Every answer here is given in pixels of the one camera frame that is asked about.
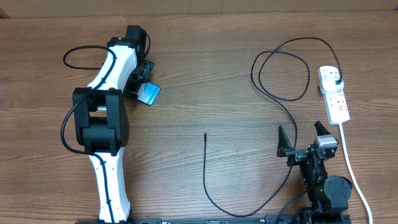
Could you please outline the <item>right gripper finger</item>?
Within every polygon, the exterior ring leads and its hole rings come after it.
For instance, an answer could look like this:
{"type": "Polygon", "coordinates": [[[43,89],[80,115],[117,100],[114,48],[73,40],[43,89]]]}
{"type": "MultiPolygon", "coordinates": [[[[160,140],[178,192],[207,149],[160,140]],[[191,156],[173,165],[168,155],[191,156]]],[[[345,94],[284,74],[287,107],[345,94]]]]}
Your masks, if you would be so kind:
{"type": "Polygon", "coordinates": [[[282,125],[278,127],[278,137],[277,157],[287,157],[287,152],[292,151],[293,147],[291,146],[282,125]]]}
{"type": "Polygon", "coordinates": [[[317,121],[314,124],[314,127],[316,129],[317,132],[317,136],[326,136],[326,135],[330,135],[331,133],[324,127],[324,125],[322,125],[322,123],[320,121],[317,121]]]}

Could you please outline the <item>blue screen smartphone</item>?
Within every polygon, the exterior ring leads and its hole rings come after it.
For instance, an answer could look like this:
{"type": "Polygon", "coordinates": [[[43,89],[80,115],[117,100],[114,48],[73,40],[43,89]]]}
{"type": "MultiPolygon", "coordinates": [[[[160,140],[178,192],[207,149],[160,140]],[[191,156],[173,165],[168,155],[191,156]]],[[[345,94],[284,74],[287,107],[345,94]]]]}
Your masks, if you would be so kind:
{"type": "Polygon", "coordinates": [[[137,100],[145,105],[152,106],[155,103],[160,91],[161,88],[153,83],[143,83],[138,91],[137,100]]]}

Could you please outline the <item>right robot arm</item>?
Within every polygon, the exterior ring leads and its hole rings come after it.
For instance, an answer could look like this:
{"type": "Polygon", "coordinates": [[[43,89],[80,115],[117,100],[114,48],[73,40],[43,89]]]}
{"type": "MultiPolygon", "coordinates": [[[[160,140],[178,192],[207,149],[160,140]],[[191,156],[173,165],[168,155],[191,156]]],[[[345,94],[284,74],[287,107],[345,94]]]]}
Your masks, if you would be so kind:
{"type": "Polygon", "coordinates": [[[289,167],[299,166],[305,190],[288,202],[279,212],[276,223],[350,223],[348,209],[353,184],[346,177],[328,176],[324,162],[333,158],[339,141],[317,121],[314,124],[317,137],[306,149],[294,149],[283,129],[279,126],[278,157],[286,157],[289,167]],[[286,209],[307,194],[310,206],[289,217],[286,209]]]}

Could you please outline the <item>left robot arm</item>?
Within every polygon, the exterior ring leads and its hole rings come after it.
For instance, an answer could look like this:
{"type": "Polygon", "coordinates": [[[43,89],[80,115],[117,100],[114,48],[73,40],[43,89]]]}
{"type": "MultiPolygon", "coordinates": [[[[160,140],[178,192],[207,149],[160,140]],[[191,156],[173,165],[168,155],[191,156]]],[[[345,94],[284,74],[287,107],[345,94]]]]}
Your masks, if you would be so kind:
{"type": "Polygon", "coordinates": [[[65,117],[74,118],[76,140],[89,156],[96,174],[100,211],[95,223],[133,223],[127,198],[123,154],[129,140],[125,98],[151,106],[161,88],[149,81],[154,63],[147,60],[150,37],[141,26],[129,25],[124,37],[104,46],[106,60],[96,78],[72,94],[65,117]]]}

